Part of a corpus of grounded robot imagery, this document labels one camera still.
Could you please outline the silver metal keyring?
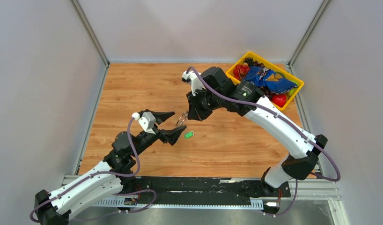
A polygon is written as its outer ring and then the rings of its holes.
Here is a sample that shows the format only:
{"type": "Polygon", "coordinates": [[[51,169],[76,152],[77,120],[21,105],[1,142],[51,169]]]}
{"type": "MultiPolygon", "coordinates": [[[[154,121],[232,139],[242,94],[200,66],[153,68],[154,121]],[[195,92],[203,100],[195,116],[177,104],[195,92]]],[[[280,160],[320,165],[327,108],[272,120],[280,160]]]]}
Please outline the silver metal keyring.
{"type": "Polygon", "coordinates": [[[176,122],[176,125],[175,125],[176,128],[182,126],[184,122],[188,120],[188,113],[189,111],[185,111],[181,114],[178,121],[176,122]]]}

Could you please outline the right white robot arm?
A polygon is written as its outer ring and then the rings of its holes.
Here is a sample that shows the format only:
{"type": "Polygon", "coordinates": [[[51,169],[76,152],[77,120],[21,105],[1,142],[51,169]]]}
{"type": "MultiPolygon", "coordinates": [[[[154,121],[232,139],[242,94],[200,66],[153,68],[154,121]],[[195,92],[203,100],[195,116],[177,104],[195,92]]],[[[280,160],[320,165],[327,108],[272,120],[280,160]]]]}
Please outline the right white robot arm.
{"type": "Polygon", "coordinates": [[[304,180],[312,172],[327,138],[315,136],[289,120],[252,82],[234,84],[219,67],[211,67],[201,74],[188,68],[182,74],[182,81],[191,86],[186,95],[189,120],[206,120],[214,110],[224,108],[260,125],[285,146],[287,158],[262,176],[263,194],[271,196],[284,182],[304,180]]]}

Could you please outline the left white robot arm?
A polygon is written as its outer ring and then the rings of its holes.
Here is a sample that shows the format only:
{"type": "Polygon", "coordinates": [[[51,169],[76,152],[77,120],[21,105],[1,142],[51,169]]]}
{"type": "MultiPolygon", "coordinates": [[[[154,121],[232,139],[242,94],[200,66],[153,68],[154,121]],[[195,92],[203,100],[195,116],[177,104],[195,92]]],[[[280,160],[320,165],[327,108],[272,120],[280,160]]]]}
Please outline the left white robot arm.
{"type": "Polygon", "coordinates": [[[172,130],[158,126],[175,115],[174,112],[135,112],[112,143],[112,150],[96,166],[71,183],[35,195],[29,218],[41,225],[67,225],[85,209],[110,195],[131,194],[136,189],[140,171],[139,155],[156,141],[174,145],[186,125],[172,130]]]}

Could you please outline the green key tag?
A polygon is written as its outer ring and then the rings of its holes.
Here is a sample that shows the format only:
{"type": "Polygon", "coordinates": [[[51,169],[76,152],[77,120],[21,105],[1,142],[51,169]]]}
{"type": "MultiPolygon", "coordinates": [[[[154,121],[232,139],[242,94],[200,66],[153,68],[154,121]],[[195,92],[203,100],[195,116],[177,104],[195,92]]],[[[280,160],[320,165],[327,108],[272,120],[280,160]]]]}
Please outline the green key tag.
{"type": "Polygon", "coordinates": [[[185,139],[191,138],[194,136],[194,132],[190,131],[184,135],[185,139]]]}

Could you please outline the yellow plastic basket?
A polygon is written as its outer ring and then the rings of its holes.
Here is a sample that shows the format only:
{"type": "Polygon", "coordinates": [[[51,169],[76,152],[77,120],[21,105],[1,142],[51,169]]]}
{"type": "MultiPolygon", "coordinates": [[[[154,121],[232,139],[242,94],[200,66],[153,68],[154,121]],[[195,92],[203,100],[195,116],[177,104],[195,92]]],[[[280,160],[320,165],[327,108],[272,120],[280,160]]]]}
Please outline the yellow plastic basket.
{"type": "Polygon", "coordinates": [[[260,57],[259,55],[257,55],[256,53],[253,53],[253,52],[247,52],[241,59],[238,60],[238,62],[236,62],[232,67],[230,67],[230,69],[227,70],[226,74],[227,76],[233,81],[233,83],[235,84],[239,84],[241,81],[237,80],[234,76],[233,76],[233,69],[236,67],[237,64],[243,64],[244,63],[244,59],[247,58],[247,57],[252,57],[254,60],[257,60],[259,63],[263,63],[264,66],[266,66],[267,68],[269,69],[272,69],[275,73],[278,73],[276,76],[279,77],[280,73],[282,76],[286,77],[287,79],[289,80],[295,80],[298,82],[299,84],[299,88],[297,89],[297,91],[295,92],[295,94],[292,96],[292,97],[288,97],[287,96],[287,103],[284,105],[284,107],[278,107],[277,105],[275,105],[275,107],[277,107],[279,110],[284,110],[288,105],[289,103],[296,97],[296,94],[301,90],[301,88],[304,86],[304,81],[302,81],[301,79],[295,77],[294,75],[290,74],[289,72],[287,72],[285,69],[271,63],[270,61],[260,57]]]}

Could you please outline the dark grape bunch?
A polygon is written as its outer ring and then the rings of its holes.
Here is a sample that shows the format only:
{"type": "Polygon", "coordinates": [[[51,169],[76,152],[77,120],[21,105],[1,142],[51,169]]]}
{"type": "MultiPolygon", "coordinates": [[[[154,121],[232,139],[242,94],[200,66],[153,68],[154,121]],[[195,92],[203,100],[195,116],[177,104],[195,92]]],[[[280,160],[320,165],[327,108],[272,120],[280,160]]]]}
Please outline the dark grape bunch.
{"type": "Polygon", "coordinates": [[[259,63],[257,60],[254,60],[252,57],[247,57],[244,59],[244,63],[247,63],[249,66],[249,71],[244,77],[245,81],[253,83],[255,86],[260,88],[262,92],[269,98],[272,98],[272,92],[267,87],[265,80],[269,75],[273,74],[273,71],[263,63],[259,63]]]}

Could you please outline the blue snack bag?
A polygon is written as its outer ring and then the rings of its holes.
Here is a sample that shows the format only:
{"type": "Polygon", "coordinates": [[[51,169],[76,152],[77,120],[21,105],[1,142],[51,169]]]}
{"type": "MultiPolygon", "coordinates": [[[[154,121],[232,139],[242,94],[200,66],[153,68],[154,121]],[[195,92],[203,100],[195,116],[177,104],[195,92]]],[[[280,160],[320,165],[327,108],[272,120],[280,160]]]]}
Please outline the blue snack bag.
{"type": "Polygon", "coordinates": [[[286,94],[299,87],[297,83],[282,76],[281,73],[279,77],[276,76],[277,74],[266,67],[252,66],[243,80],[249,81],[257,87],[268,88],[275,94],[286,94]]]}

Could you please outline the red apple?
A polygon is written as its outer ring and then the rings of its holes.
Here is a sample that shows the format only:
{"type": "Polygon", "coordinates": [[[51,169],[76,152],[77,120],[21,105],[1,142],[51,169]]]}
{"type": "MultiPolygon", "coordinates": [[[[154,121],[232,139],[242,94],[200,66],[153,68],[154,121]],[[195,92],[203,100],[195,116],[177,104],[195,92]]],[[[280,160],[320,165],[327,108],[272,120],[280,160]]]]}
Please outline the red apple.
{"type": "Polygon", "coordinates": [[[277,105],[278,107],[284,107],[287,103],[287,95],[286,94],[275,94],[272,96],[271,101],[277,105]]]}

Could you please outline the green fruit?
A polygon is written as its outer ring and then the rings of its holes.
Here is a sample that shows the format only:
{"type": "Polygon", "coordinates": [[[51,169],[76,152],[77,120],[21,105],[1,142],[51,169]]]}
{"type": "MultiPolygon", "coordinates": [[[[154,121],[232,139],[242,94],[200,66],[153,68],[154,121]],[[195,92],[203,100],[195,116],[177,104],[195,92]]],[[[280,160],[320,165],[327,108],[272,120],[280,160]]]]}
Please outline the green fruit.
{"type": "Polygon", "coordinates": [[[299,84],[298,84],[297,81],[295,81],[295,80],[291,80],[291,82],[293,82],[295,85],[294,85],[293,88],[290,89],[290,90],[288,91],[288,93],[287,93],[287,96],[288,96],[289,98],[292,97],[292,96],[295,94],[295,92],[297,91],[297,89],[299,88],[299,84]]]}

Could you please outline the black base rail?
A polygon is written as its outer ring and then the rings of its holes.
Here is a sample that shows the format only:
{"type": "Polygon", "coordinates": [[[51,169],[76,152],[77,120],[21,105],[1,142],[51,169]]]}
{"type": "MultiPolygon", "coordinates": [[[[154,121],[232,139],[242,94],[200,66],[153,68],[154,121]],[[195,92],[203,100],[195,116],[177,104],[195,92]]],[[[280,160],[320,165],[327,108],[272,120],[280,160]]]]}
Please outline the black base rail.
{"type": "Polygon", "coordinates": [[[263,210],[278,208],[281,198],[291,196],[287,182],[276,189],[263,189],[259,179],[143,176],[132,187],[134,191],[154,190],[157,198],[150,192],[109,196],[94,205],[141,208],[153,202],[152,208],[263,210]]]}

